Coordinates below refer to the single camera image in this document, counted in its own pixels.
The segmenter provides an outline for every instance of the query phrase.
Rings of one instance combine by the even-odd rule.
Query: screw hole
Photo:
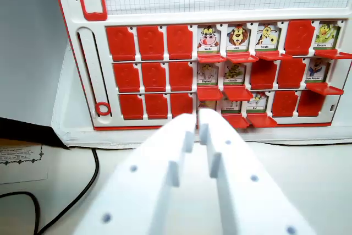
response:
[[[132,166],[130,167],[130,171],[131,171],[132,173],[134,173],[134,172],[137,171],[137,170],[138,170],[137,165],[132,165]]]
[[[252,180],[253,182],[258,182],[259,178],[258,178],[258,176],[256,176],[255,174],[253,174],[253,175],[251,176],[251,180]]]
[[[296,229],[294,227],[288,227],[287,228],[287,233],[288,234],[296,234]]]
[[[109,213],[104,214],[102,220],[104,223],[108,223],[111,220],[111,215]]]

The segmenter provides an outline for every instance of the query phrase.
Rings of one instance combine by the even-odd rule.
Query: guess who game board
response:
[[[108,15],[105,0],[60,4],[96,130],[157,128],[200,108],[239,129],[330,125],[344,94],[348,17]]]

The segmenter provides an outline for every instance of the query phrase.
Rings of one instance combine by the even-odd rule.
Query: cartoon animal illustration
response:
[[[243,71],[240,70],[240,67],[238,64],[234,64],[229,68],[227,66],[228,71],[225,73],[225,78],[230,79],[230,78],[236,78],[240,75],[243,75]]]
[[[333,24],[323,24],[319,29],[319,33],[315,37],[315,43],[325,43],[335,38],[337,27]]]
[[[314,76],[315,73],[319,73],[323,68],[323,59],[315,58],[313,64],[309,67],[309,76]]]
[[[248,31],[242,25],[238,25],[231,32],[227,33],[227,36],[232,45],[239,46],[248,39]]]
[[[257,107],[259,102],[262,100],[262,99],[265,99],[266,98],[266,95],[265,95],[265,92],[258,92],[258,93],[255,93],[254,94],[254,97],[251,98],[248,103],[249,104],[255,104],[255,106]]]
[[[257,31],[257,33],[262,34],[260,35],[256,45],[263,44],[266,39],[269,39],[271,43],[275,44],[277,42],[277,36],[272,35],[273,32],[277,32],[277,30],[272,30],[269,24],[264,24],[264,29]]]
[[[204,79],[211,79],[214,77],[214,69],[211,67],[210,64],[204,64],[199,70],[198,75]]]
[[[219,42],[217,41],[217,35],[215,33],[215,29],[212,26],[208,26],[203,29],[201,32],[200,41],[198,43],[197,48],[199,47],[214,47],[218,46]]]

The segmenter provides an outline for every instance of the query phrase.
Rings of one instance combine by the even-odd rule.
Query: cow card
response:
[[[276,51],[280,36],[277,24],[259,23],[256,38],[256,51]]]
[[[315,50],[329,50],[336,46],[340,27],[336,22],[321,21],[315,36],[313,48]]]
[[[249,44],[249,29],[242,24],[229,25],[226,52],[246,52]]]
[[[224,85],[243,85],[246,66],[242,63],[225,62]]]
[[[217,85],[218,68],[212,63],[198,63],[197,85]]]
[[[241,112],[241,101],[231,101],[224,97],[221,105],[221,113],[239,113]]]
[[[216,110],[216,101],[215,100],[200,101],[199,99],[197,99],[197,110],[201,108],[210,108],[212,110]]]
[[[219,53],[220,31],[216,25],[203,25],[198,27],[198,53]]]
[[[266,112],[268,96],[265,92],[255,92],[253,98],[247,102],[247,113]]]
[[[322,83],[326,80],[330,67],[329,59],[311,58],[306,74],[306,83]]]

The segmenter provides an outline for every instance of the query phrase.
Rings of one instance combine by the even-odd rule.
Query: red tab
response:
[[[106,27],[106,35],[115,62],[135,60],[134,36],[127,27]]]
[[[171,91],[191,91],[193,68],[188,62],[169,63],[169,78]]]
[[[165,92],[166,71],[160,63],[143,63],[142,77],[146,92]]]
[[[277,126],[277,122],[268,117],[267,113],[248,113],[247,119],[255,128],[275,128]]]
[[[198,86],[197,96],[200,101],[205,100],[220,100],[223,98],[223,94],[219,90],[217,85],[212,86]]]
[[[167,119],[167,98],[163,94],[145,94],[149,119]]]
[[[249,126],[248,121],[240,113],[222,114],[222,117],[235,129],[245,129]]]
[[[259,60],[258,57],[250,55],[249,52],[228,52],[226,59],[232,63],[254,63]]]
[[[276,91],[272,106],[273,117],[292,117],[297,99],[295,91]]]
[[[200,63],[223,63],[226,58],[222,57],[220,53],[199,53],[198,61]]]
[[[298,103],[299,117],[317,117],[324,104],[325,96],[310,90],[303,90]]]
[[[272,89],[277,65],[272,61],[259,60],[252,64],[251,89]]]
[[[115,63],[113,68],[120,93],[139,92],[138,69],[132,63]]]
[[[192,31],[188,26],[170,25],[166,33],[170,59],[192,59]]]
[[[294,20],[288,24],[285,51],[290,55],[308,55],[315,28],[310,20]]]
[[[143,101],[138,95],[119,95],[124,119],[143,119]]]
[[[281,61],[277,83],[279,88],[299,88],[306,65],[301,58]]]
[[[338,54],[336,49],[331,50],[315,50],[315,56],[329,58],[329,59],[352,59],[352,54],[341,52]]]
[[[138,26],[137,36],[143,61],[164,59],[164,37],[158,26]]]
[[[323,96],[343,95],[343,90],[328,86],[327,83],[308,83],[306,88]]]
[[[263,59],[266,61],[277,61],[277,60],[290,60],[292,59],[292,55],[288,54],[280,54],[279,51],[273,51],[273,52],[256,52],[255,56],[258,57],[259,59]]]
[[[170,94],[170,102],[173,118],[183,113],[193,112],[193,99],[187,93]]]
[[[253,98],[253,94],[245,85],[225,85],[224,92],[231,101],[247,101]]]

